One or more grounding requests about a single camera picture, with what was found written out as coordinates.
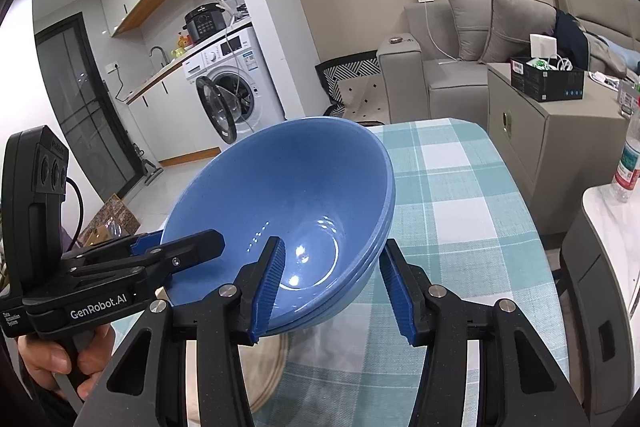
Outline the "person's left hand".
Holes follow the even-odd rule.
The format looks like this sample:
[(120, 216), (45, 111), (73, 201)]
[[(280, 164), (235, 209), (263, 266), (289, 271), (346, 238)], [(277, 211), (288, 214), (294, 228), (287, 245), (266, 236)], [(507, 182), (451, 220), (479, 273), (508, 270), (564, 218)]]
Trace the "person's left hand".
[[(77, 387), (80, 399), (87, 399), (100, 379), (112, 356), (114, 342), (113, 327), (110, 324), (102, 325), (94, 331), (90, 345), (79, 353), (77, 367), (87, 376)], [(40, 387), (65, 398), (54, 378), (58, 374), (68, 375), (72, 370), (72, 360), (63, 347), (54, 341), (21, 336), (17, 339), (17, 349), (30, 377)]]

